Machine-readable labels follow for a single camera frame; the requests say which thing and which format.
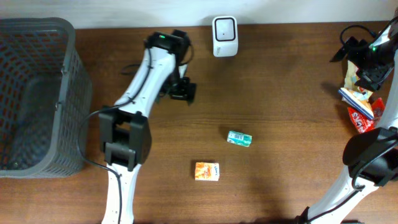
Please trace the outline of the yellow wet wipes pack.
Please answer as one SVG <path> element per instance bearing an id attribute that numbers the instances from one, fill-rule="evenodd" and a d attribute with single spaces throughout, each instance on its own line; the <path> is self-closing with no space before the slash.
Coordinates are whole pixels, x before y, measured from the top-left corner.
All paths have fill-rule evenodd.
<path id="1" fill-rule="evenodd" d="M 359 81 L 359 77 L 356 74 L 358 71 L 359 68 L 348 60 L 344 85 L 338 90 L 338 93 L 342 96 L 343 101 L 347 102 L 367 119 L 373 120 L 374 113 L 369 103 L 369 98 L 373 92 L 356 85 L 356 82 Z"/>

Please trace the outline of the red snack bag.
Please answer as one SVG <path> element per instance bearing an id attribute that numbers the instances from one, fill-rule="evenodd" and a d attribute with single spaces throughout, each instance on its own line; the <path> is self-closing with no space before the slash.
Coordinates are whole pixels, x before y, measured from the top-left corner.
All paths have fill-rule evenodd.
<path id="1" fill-rule="evenodd" d="M 371 105 L 371 108 L 374 113 L 374 119 L 368 119 L 354 108 L 348 108 L 349 118 L 358 133 L 365 133 L 376 128 L 385 110 L 385 104 L 382 98 L 376 99 Z"/>

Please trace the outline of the teal tissue pack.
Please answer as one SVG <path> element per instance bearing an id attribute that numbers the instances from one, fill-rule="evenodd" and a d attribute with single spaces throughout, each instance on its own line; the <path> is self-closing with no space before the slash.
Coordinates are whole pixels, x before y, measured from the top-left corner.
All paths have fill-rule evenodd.
<path id="1" fill-rule="evenodd" d="M 227 141 L 231 144 L 249 147 L 252 143 L 252 136 L 237 131 L 229 131 Z"/>

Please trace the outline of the orange tissue pack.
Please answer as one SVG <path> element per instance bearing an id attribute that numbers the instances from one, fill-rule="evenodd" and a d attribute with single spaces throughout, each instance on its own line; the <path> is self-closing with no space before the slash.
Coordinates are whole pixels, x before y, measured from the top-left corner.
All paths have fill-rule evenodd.
<path id="1" fill-rule="evenodd" d="M 220 165 L 218 163 L 196 162 L 195 180 L 200 181 L 219 181 Z"/>

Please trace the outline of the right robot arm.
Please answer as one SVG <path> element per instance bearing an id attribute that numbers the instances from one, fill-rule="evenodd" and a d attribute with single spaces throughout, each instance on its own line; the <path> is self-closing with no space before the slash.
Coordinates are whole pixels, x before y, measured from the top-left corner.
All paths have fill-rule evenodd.
<path id="1" fill-rule="evenodd" d="M 372 41 L 350 37 L 331 59 L 347 58 L 358 68 L 357 86 L 378 91 L 392 75 L 385 110 L 373 130 L 353 136 L 343 152 L 343 170 L 325 196 L 295 217 L 295 223 L 342 223 L 367 195 L 397 180 L 397 18 Z"/>

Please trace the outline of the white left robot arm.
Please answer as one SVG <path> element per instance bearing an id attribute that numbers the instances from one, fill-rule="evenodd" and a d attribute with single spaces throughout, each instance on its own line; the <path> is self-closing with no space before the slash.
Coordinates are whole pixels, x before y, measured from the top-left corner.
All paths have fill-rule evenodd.
<path id="1" fill-rule="evenodd" d="M 144 42 L 144 57 L 127 90 L 113 107 L 99 113 L 101 150 L 108 169 L 103 223 L 133 223 L 137 176 L 152 145 L 149 115 L 163 96 L 193 103 L 196 84 L 185 72 L 192 42 L 182 30 L 154 32 Z"/>

